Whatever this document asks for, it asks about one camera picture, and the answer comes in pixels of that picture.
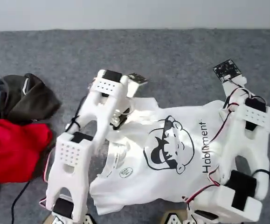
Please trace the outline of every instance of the cartoon face print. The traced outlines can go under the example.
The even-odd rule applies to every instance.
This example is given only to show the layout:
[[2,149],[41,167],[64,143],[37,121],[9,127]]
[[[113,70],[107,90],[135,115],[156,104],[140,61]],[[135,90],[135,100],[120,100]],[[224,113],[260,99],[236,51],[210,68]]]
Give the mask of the cartoon face print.
[[163,122],[164,127],[149,133],[143,151],[146,162],[151,169],[176,169],[182,174],[194,156],[192,138],[172,116],[159,122]]

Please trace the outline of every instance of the white robot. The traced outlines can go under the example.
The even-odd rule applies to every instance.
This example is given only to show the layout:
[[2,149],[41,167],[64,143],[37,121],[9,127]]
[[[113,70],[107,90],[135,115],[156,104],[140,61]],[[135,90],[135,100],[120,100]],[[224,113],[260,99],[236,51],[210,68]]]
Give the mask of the white robot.
[[[256,171],[269,170],[270,167],[267,156],[270,107],[264,99],[244,88],[246,78],[232,60],[216,66],[214,71],[227,97],[221,108],[224,122],[202,150],[208,150],[228,120],[226,141],[218,149],[218,166],[208,173],[211,184],[194,189],[197,190],[194,194],[183,197],[188,204],[188,220],[184,223],[256,222],[269,186],[269,175]],[[109,130],[119,129],[127,120],[131,113],[128,102],[137,88],[145,83],[146,79],[136,74],[126,76],[109,70],[99,71],[76,116],[57,138],[45,199],[45,207],[57,217],[55,224],[93,223],[86,215],[91,157],[103,145]],[[97,121],[95,136],[79,132],[92,120]],[[238,155],[248,161],[251,172],[255,172],[253,175],[233,169],[231,164]],[[218,181],[212,178],[213,173],[218,174]],[[62,188],[67,188],[71,196],[60,195]],[[167,223],[180,222],[172,216]]]

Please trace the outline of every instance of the dark green cloth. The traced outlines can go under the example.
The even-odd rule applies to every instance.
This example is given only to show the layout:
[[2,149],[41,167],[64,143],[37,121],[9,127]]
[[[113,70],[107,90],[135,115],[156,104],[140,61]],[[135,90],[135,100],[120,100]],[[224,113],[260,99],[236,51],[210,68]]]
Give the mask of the dark green cloth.
[[37,76],[8,75],[0,79],[0,118],[16,124],[50,118],[61,103]]

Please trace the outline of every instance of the white t-shirt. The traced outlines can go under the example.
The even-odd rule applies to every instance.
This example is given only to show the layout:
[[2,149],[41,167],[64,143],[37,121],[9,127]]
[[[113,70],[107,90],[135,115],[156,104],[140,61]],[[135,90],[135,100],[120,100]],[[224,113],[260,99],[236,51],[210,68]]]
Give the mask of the white t-shirt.
[[[99,215],[159,198],[181,202],[208,185],[207,174],[217,166],[216,155],[201,147],[223,123],[222,101],[165,109],[154,98],[133,102],[126,123],[109,132],[106,165],[90,185]],[[221,147],[227,128],[209,145],[211,150]]]

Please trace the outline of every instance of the pile of clothes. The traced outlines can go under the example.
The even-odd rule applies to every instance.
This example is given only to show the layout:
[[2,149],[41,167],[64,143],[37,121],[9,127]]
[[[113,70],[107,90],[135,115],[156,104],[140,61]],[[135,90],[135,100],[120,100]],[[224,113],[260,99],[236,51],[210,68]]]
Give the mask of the pile of clothes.
[[26,182],[39,175],[36,170],[53,134],[38,121],[50,118],[60,105],[51,89],[31,73],[0,79],[0,183]]

